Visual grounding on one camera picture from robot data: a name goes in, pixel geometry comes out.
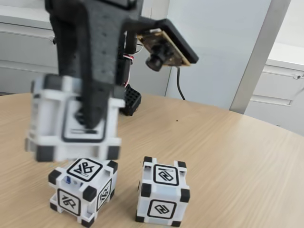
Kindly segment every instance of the cabinet drawer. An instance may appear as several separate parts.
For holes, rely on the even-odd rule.
[[[0,61],[0,92],[20,94],[30,92],[31,82],[46,72],[57,73],[57,68]]]
[[[57,67],[51,30],[0,23],[0,60]]]
[[[302,88],[304,72],[265,66],[253,95],[293,100]]]
[[[249,115],[276,126],[288,128],[288,117],[290,111],[290,106],[250,101],[245,111],[245,115]]]

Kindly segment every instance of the black cable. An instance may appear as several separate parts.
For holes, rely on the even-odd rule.
[[[177,89],[179,90],[180,96],[182,97],[183,100],[186,100],[184,95],[181,92],[181,87],[180,87],[180,75],[181,75],[181,68],[178,66],[177,68]]]

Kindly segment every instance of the white cube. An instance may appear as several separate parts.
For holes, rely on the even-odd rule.
[[[186,163],[161,165],[156,158],[145,157],[142,174],[135,220],[179,227],[190,200]]]
[[[118,164],[114,161],[78,159],[66,168],[56,168],[48,176],[56,193],[50,199],[53,210],[77,217],[91,227],[100,208],[114,195]]]
[[[32,84],[32,113],[26,151],[38,162],[77,158],[117,160],[119,108],[124,88],[116,86],[108,101],[106,117],[94,129],[86,129],[81,115],[81,79],[46,75]]]

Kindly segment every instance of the wooden table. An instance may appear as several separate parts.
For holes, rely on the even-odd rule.
[[[30,95],[0,97],[0,227],[82,227],[49,208],[47,176],[58,163],[24,152]],[[303,228],[304,139],[216,107],[144,96],[133,117],[120,117],[123,148],[115,197],[93,228],[160,228],[136,223],[144,156],[188,166],[191,199],[183,228]]]

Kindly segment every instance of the circuit board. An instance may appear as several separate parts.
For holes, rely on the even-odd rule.
[[[177,48],[177,46],[170,39],[170,37],[165,31],[156,31],[148,34],[140,34],[137,35],[137,38],[150,53],[152,53],[153,46],[163,42],[164,40],[166,40],[170,44],[173,56],[164,63],[164,66],[190,66],[189,60]]]

